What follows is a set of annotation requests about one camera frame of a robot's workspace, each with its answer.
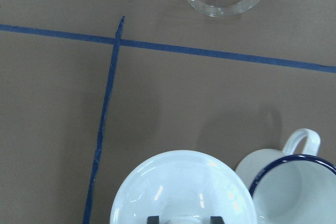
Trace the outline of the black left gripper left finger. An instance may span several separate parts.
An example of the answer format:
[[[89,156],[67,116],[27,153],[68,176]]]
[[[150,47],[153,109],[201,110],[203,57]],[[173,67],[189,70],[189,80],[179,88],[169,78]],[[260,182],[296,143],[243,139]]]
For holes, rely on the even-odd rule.
[[[160,217],[159,216],[149,216],[147,217],[146,224],[159,224]]]

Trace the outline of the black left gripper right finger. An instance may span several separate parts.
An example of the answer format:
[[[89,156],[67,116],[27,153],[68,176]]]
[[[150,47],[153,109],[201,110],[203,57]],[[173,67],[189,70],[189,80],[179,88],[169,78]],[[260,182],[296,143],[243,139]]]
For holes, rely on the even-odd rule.
[[[210,224],[223,224],[223,217],[221,217],[221,216],[211,216]]]

